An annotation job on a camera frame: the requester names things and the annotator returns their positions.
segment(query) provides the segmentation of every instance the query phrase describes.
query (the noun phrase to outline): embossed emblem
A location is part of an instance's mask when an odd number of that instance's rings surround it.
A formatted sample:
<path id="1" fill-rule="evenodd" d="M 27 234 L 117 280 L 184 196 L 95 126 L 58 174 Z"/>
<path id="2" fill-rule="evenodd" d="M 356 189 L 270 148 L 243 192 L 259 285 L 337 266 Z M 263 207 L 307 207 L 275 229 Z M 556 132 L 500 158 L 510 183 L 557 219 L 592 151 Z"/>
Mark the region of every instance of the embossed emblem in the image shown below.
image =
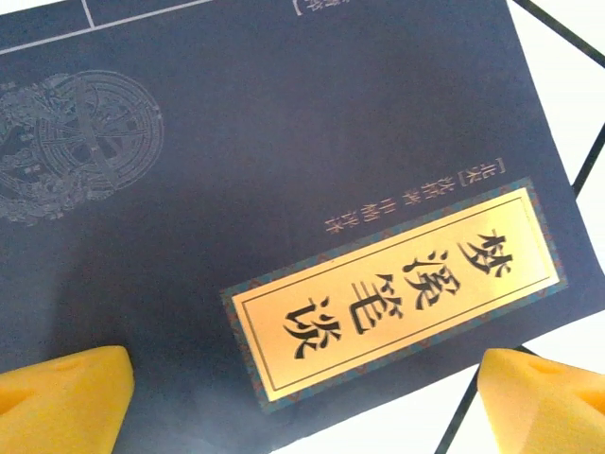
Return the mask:
<path id="1" fill-rule="evenodd" d="M 133 184 L 162 150 L 153 97 L 108 71 L 56 75 L 0 97 L 0 218 L 33 225 Z"/>

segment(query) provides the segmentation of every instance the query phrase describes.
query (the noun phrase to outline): book cover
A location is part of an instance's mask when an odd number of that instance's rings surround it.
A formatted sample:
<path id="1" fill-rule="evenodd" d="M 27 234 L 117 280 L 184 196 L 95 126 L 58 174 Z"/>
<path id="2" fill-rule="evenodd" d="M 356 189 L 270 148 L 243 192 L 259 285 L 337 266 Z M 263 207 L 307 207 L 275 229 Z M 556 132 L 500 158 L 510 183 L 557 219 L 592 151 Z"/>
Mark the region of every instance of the book cover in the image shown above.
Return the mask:
<path id="1" fill-rule="evenodd" d="M 67 0 L 0 16 L 0 90 L 0 370 L 124 345 L 118 454 L 268 453 L 605 308 L 503 0 Z"/>

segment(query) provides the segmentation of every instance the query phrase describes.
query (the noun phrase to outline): white surface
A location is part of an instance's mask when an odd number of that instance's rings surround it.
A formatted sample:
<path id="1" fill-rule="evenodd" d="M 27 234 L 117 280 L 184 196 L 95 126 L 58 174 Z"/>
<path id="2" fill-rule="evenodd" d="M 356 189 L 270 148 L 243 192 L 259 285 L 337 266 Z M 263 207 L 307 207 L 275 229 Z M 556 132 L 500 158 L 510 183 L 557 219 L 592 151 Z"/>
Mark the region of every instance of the white surface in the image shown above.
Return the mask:
<path id="1" fill-rule="evenodd" d="M 476 366 L 286 446 L 276 454 L 434 452 Z"/>
<path id="2" fill-rule="evenodd" d="M 509 2 L 509 6 L 546 120 L 573 183 L 605 122 L 605 70 L 517 4 Z"/>
<path id="3" fill-rule="evenodd" d="M 573 29 L 578 14 L 565 22 L 565 4 L 557 19 Z M 579 0 L 581 11 L 601 0 Z M 605 69 L 579 52 L 529 13 L 509 2 L 517 33 L 534 78 L 536 90 L 553 134 L 563 166 L 572 183 L 605 122 Z M 589 41 L 599 35 L 605 43 L 605 26 L 574 30 Z M 579 207 L 601 266 L 605 264 L 605 214 L 600 183 L 605 182 L 605 152 L 596 163 L 579 197 Z M 605 374 L 605 312 L 571 323 L 527 343 L 538 355 Z M 276 451 L 276 454 L 380 452 L 432 454 L 458 406 L 476 367 L 452 375 L 431 386 L 367 411 L 348 421 Z M 498 454 L 483 403 L 477 395 L 448 450 L 448 454 Z"/>
<path id="4" fill-rule="evenodd" d="M 605 195 L 603 184 L 605 183 L 605 150 L 601 151 L 593 170 L 586 180 L 578 197 L 579 210 L 586 224 L 588 235 L 593 242 L 596 256 L 605 270 Z"/>
<path id="5" fill-rule="evenodd" d="M 602 0 L 533 0 L 552 17 L 605 54 L 605 2 Z"/>
<path id="6" fill-rule="evenodd" d="M 62 1 L 64 0 L 0 0 L 0 15 Z"/>

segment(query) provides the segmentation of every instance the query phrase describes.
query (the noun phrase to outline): gold title label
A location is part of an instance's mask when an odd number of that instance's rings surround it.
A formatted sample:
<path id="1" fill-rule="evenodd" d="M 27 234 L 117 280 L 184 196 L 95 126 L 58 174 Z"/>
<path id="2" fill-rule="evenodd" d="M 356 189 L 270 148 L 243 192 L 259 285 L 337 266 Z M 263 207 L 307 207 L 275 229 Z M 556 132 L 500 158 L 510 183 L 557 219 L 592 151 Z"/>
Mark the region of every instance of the gold title label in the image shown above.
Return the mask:
<path id="1" fill-rule="evenodd" d="M 272 402 L 560 277 L 525 188 L 233 297 Z"/>

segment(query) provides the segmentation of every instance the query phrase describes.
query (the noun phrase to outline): white border line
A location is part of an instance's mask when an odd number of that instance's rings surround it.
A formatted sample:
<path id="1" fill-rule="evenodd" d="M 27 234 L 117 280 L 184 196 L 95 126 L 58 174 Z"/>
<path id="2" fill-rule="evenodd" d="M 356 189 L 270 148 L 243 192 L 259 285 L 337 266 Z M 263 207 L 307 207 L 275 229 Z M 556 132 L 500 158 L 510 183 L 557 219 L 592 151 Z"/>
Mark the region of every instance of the white border line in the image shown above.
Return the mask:
<path id="1" fill-rule="evenodd" d="M 16 52 L 17 50 L 28 49 L 30 47 L 36 47 L 42 44 L 53 43 L 55 41 L 65 40 L 67 38 L 73 38 L 74 36 L 84 35 L 86 33 L 91 33 L 93 31 L 102 30 L 103 28 L 110 28 L 112 26 L 121 26 L 123 24 L 127 24 L 128 22 L 140 21 L 141 19 L 146 19 L 147 17 L 157 16 L 159 14 L 164 14 L 170 11 L 176 11 L 177 9 L 185 9 L 189 7 L 194 7 L 195 5 L 201 5 L 202 3 L 209 3 L 214 0 L 196 0 L 195 2 L 183 3 L 182 5 L 177 5 L 176 7 L 158 9 L 157 11 L 147 12 L 145 14 L 139 14 L 138 16 L 132 16 L 127 19 L 120 19 L 119 21 L 109 22 L 107 24 L 102 24 L 100 26 L 94 26 L 91 28 L 84 28 L 83 30 L 72 31 L 71 33 L 66 33 L 64 35 L 54 36 L 52 38 L 46 38 L 44 40 L 34 41 L 33 43 L 20 44 L 15 45 L 14 47 L 9 47 L 8 49 L 0 50 L 0 55 L 9 54 L 11 52 Z"/>
<path id="2" fill-rule="evenodd" d="M 86 13 L 86 19 L 88 19 L 88 24 L 91 26 L 91 28 L 95 28 L 93 16 L 91 15 L 91 11 L 88 9 L 88 4 L 86 3 L 86 0 L 82 0 L 82 6 L 84 7 L 84 12 Z"/>

